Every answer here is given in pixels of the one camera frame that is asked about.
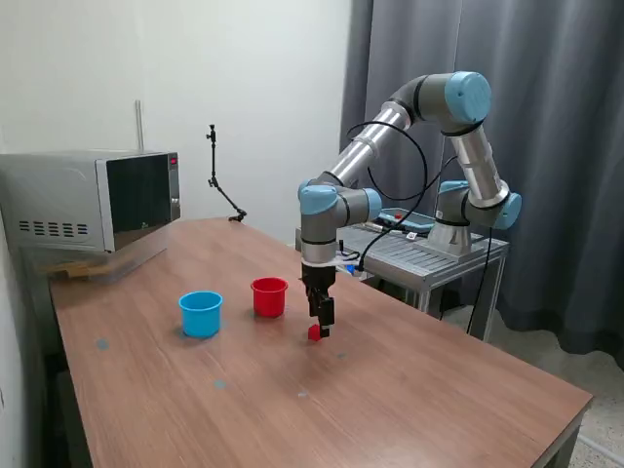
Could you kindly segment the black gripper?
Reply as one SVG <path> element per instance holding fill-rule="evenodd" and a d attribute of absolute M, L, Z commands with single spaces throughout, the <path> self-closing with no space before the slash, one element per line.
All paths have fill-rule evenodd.
<path fill-rule="evenodd" d="M 334 325 L 334 300 L 329 295 L 329 289 L 335 283 L 335 276 L 333 265 L 301 265 L 301 281 L 308 300 L 309 316 L 319 320 L 320 337 L 329 337 Z"/>

